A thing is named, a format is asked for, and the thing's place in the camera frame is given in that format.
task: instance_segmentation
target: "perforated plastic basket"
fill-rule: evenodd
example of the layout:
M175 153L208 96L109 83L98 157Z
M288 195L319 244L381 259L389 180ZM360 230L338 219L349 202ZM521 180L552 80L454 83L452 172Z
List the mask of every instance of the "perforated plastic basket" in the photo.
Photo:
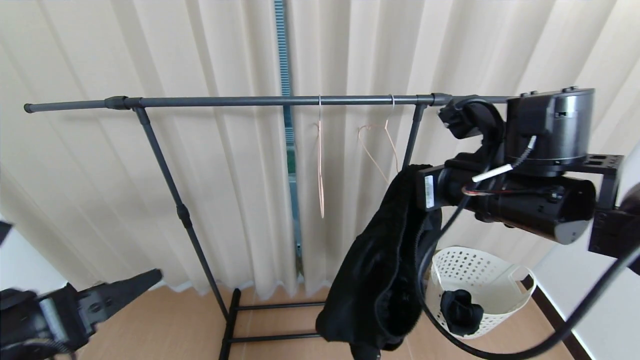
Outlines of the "perforated plastic basket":
M531 289L524 292L513 278L513 274L521 269L526 270L533 279ZM536 277L524 266L512 265L479 250L447 247L433 257L426 302L431 313L448 330L440 311L442 293L445 290L467 290L472 303L484 309L480 328L471 335L453 335L460 339L474 339L491 331L525 306L536 286Z

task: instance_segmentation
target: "beige curtain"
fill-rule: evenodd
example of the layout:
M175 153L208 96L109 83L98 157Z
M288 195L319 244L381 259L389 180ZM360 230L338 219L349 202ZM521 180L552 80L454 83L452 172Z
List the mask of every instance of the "beige curtain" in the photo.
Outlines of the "beige curtain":
M626 1L296 1L289 25L298 95L514 95L596 88L591 152L628 153L640 138L640 3ZM307 290L330 282L374 214L386 183L358 144L358 128L384 123L390 106L323 108L325 218L316 185L317 110L297 108L296 146ZM428 110L414 163L439 165L479 138L456 140ZM402 162L413 107L396 106L389 130ZM384 131L362 135L387 177L396 172ZM448 218L452 209L445 209ZM463 245L533 266L550 241L465 211L440 247Z
M619 1L287 1L295 95L512 95L596 88L591 152L639 137L640 6ZM127 111L23 112L24 102L112 95L279 95L271 1L0 2L2 213L74 284L161 267L168 284L207 283L140 125ZM294 109L307 291L335 276L386 183L358 128L391 106L323 107L325 217L317 193L318 109ZM434 109L414 163L473 151ZM402 162L411 106L389 132ZM149 111L216 278L261 296L296 287L282 112ZM387 177L387 136L363 131ZM465 212L441 246L533 266L552 244Z

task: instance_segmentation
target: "wooden floor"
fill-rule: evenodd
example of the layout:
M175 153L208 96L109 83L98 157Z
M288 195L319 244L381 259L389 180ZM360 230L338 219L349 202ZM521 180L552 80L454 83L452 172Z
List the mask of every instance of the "wooden floor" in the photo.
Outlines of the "wooden floor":
M304 291L290 299L282 289L267 302L259 301L252 289L243 291L241 305L323 300L326 290L312 299ZM224 291L225 302L230 292ZM320 307L242 311L235 336L260 336L314 330ZM224 333L223 317L211 293L195 290L174 293L164 287L148 291L104 324L91 342L78 352L80 360L113 359L217 359ZM552 332L551 325L533 301L482 338L469 341L474 347L493 352L529 348ZM344 343L322 338L235 344L230 359L352 359ZM383 352L382 359L475 359L450 344L423 315L402 346ZM569 360L560 344L538 359Z

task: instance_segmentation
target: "barcode sticker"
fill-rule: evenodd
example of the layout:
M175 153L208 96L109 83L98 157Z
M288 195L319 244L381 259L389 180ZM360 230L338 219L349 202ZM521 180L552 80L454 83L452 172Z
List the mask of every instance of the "barcode sticker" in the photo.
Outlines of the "barcode sticker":
M427 208L435 206L436 199L433 193L433 175L424 177L424 196L426 198Z

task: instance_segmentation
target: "garment rack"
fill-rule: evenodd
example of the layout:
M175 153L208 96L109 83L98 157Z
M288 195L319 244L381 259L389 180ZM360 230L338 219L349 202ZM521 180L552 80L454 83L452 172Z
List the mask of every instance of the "garment rack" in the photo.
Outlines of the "garment rack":
M220 295L216 281L211 273L209 264L202 246L198 240L187 206L182 202L180 194L175 185L175 181L169 171L169 167L164 159L160 145L158 144L156 134L151 126L151 121L147 115L145 108L172 108L172 107L195 107L195 106L301 106L301 105L414 105L413 122L409 132L409 139L404 154L403 168L409 165L415 145L415 139L418 128L422 120L424 109L428 106L443 106L449 101L464 98L452 96L449 94L432 93L429 95L345 95L345 96L266 96L266 97L126 97L114 96L104 100L95 101L72 101L72 102L52 102L45 104L25 104L24 110L28 113L40 111L58 111L58 110L79 110L79 109L99 109L107 108L113 110L133 110L138 116L138 120L145 130L151 149L154 152L156 161L160 166L164 180L166 181L169 191L175 202L176 210L182 225L184 226L193 249L198 256L202 270L204 271L211 290L216 297L216 301L220 307L222 315L225 317L226 326L220 348L220 356L218 359L227 360L234 343L248 343L254 341L273 341L273 340L289 340L316 338L320 335L316 332L307 332L302 334L282 334L270 336L249 336L243 338L234 337L234 328L236 326L236 317L239 311L263 310L263 309L283 309L290 307L306 307L306 306L322 306L324 302L299 302L290 304L270 304L258 306L240 306L240 289L235 289L231 297L229 309ZM508 99L506 96L484 96L483 99L492 103L505 103Z

